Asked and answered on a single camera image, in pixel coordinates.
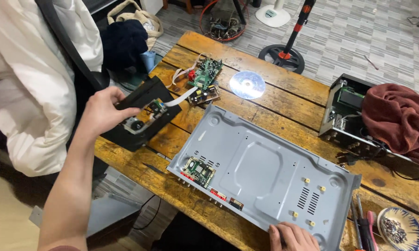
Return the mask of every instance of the beige bag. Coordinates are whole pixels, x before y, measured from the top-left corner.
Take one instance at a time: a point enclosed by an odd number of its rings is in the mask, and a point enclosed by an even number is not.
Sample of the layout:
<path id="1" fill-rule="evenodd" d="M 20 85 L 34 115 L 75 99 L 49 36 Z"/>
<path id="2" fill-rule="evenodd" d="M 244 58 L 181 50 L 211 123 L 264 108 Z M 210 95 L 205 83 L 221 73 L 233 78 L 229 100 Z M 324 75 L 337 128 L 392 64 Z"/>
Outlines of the beige bag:
<path id="1" fill-rule="evenodd" d="M 140 23 L 143 25 L 145 30 L 147 31 L 147 40 L 146 44 L 148 47 L 152 47 L 155 44 L 155 41 L 158 37 L 160 37 L 163 34 L 163 25 L 161 24 L 160 19 L 156 17 L 155 15 L 141 10 L 140 6 L 138 6 L 137 3 L 135 3 L 134 0 L 126 0 L 123 3 L 120 3 L 115 7 L 113 10 L 111 10 L 107 14 L 107 21 L 109 24 L 112 24 L 115 22 L 115 20 L 112 18 L 112 16 L 116 15 L 118 12 L 122 11 L 124 7 L 128 6 L 130 3 L 133 3 L 135 8 L 137 9 L 135 13 L 123 13 L 117 17 L 117 22 L 126 21 L 129 19 L 135 19 L 140 21 Z"/>

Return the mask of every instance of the small plate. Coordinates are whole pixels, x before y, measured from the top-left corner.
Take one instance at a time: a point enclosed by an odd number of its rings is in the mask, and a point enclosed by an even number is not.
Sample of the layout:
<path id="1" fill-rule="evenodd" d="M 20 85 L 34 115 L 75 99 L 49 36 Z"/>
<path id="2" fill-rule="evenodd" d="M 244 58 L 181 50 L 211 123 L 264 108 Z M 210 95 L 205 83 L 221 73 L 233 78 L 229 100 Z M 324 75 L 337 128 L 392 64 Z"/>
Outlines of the small plate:
<path id="1" fill-rule="evenodd" d="M 406 232 L 407 241 L 396 243 L 383 231 L 382 224 L 385 218 L 400 223 L 400 227 Z M 378 215 L 377 225 L 385 242 L 390 243 L 398 251 L 419 251 L 419 222 L 405 209 L 399 207 L 383 209 Z"/>

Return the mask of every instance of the white duvet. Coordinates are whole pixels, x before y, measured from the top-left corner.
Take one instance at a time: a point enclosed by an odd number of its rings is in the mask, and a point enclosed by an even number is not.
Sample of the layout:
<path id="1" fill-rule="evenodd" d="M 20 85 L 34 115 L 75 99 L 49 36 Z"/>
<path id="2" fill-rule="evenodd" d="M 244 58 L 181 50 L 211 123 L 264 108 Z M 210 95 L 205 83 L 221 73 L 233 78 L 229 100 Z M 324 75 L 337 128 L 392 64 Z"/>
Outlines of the white duvet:
<path id="1" fill-rule="evenodd" d="M 84 3 L 53 3 L 89 69 L 101 71 L 101 38 Z M 34 0 L 0 0 L 0 130 L 27 176 L 62 168 L 76 116 L 73 78 Z"/>

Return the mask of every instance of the blue patterned plate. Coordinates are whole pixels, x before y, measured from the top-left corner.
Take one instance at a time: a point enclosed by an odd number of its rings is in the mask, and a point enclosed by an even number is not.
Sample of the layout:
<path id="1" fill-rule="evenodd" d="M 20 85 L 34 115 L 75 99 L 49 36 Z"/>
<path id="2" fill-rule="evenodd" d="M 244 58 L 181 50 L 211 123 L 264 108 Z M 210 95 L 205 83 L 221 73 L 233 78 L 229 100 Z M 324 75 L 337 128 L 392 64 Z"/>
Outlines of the blue patterned plate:
<path id="1" fill-rule="evenodd" d="M 378 215 L 377 225 L 383 239 L 398 251 L 419 251 L 419 222 L 405 209 L 383 209 Z"/>

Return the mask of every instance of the gray metal base plate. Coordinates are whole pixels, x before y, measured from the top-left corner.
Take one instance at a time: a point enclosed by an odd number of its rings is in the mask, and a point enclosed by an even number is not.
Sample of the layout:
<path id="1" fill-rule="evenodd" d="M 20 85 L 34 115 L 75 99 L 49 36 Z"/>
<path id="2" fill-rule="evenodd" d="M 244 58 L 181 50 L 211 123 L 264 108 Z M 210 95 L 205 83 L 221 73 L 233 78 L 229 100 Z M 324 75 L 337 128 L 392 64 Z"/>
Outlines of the gray metal base plate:
<path id="1" fill-rule="evenodd" d="M 180 174 L 191 156 L 216 170 L 207 189 Z M 352 190 L 361 182 L 361 175 L 218 106 L 207 107 L 167 170 L 266 231 L 281 221 L 305 228 L 321 250 L 339 249 Z M 229 204 L 231 197 L 244 204 L 242 211 Z"/>

